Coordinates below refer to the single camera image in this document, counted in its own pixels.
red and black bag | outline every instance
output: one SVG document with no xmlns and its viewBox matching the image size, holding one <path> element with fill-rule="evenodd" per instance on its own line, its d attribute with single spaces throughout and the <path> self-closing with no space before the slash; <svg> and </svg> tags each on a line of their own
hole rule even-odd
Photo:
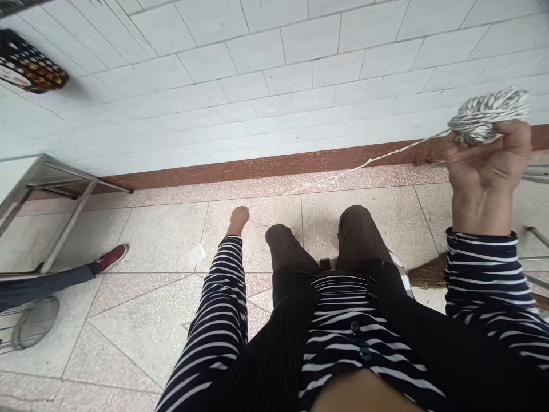
<svg viewBox="0 0 549 412">
<path fill-rule="evenodd" d="M 0 30 L 0 80 L 42 94 L 65 86 L 69 75 L 13 30 Z"/>
</svg>

yarn strand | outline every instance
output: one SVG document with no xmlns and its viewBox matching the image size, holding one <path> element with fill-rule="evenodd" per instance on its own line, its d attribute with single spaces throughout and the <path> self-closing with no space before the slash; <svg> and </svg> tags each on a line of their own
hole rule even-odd
<svg viewBox="0 0 549 412">
<path fill-rule="evenodd" d="M 353 169 L 343 171 L 338 175 L 326 177 L 325 179 L 320 179 L 312 183 L 307 183 L 278 196 L 292 195 L 312 186 L 319 188 L 328 187 L 347 173 L 362 169 L 372 162 L 383 159 L 387 156 L 401 153 L 433 138 L 446 135 L 452 130 L 457 132 L 456 138 L 454 139 L 456 142 L 464 142 L 470 145 L 492 143 L 501 136 L 494 130 L 494 123 L 501 121 L 524 120 L 528 117 L 529 105 L 524 102 L 527 97 L 528 92 L 526 90 L 517 90 L 515 87 L 510 87 L 507 90 L 501 90 L 496 93 L 488 93 L 482 96 L 472 97 L 461 105 L 457 115 L 450 119 L 448 122 L 448 129 L 426 137 L 423 140 L 414 142 L 401 149 L 394 150 L 393 152 L 383 154 L 373 159 L 370 158 L 366 163 Z"/>
</svg>

hand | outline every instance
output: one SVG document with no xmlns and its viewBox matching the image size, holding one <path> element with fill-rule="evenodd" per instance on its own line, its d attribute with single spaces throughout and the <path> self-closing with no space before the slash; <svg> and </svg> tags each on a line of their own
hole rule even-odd
<svg viewBox="0 0 549 412">
<path fill-rule="evenodd" d="M 250 218 L 250 210 L 246 206 L 238 206 L 233 210 L 230 216 L 230 225 L 227 230 L 227 236 L 229 235 L 242 235 L 242 229 Z"/>
<path fill-rule="evenodd" d="M 468 146 L 448 135 L 447 167 L 453 188 L 453 230 L 477 235 L 509 235 L 512 193 L 530 159 L 530 125 L 521 121 L 494 125 L 502 137 Z"/>
</svg>

broom bristles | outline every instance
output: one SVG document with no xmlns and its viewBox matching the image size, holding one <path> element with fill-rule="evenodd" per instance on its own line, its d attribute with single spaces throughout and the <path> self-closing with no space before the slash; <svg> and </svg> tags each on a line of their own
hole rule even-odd
<svg viewBox="0 0 549 412">
<path fill-rule="evenodd" d="M 446 252 L 441 253 L 434 259 L 408 271 L 410 284 L 421 289 L 446 288 L 444 272 L 446 270 Z M 536 300 L 536 308 L 549 310 L 549 298 L 532 293 Z"/>
</svg>

person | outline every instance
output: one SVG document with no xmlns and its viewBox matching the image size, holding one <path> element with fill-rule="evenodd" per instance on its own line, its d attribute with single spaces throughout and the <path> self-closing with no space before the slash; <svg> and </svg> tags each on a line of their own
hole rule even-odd
<svg viewBox="0 0 549 412">
<path fill-rule="evenodd" d="M 120 262 L 128 250 L 128 245 L 118 245 L 91 263 L 54 274 L 1 274 L 0 313 L 95 279 Z"/>
<path fill-rule="evenodd" d="M 448 138 L 447 316 L 408 297 L 370 213 L 339 221 L 339 257 L 322 272 L 289 228 L 270 227 L 274 310 L 248 342 L 236 208 L 188 340 L 156 410 L 546 410 L 549 326 L 533 307 L 511 231 L 530 126 L 468 146 Z"/>
</svg>

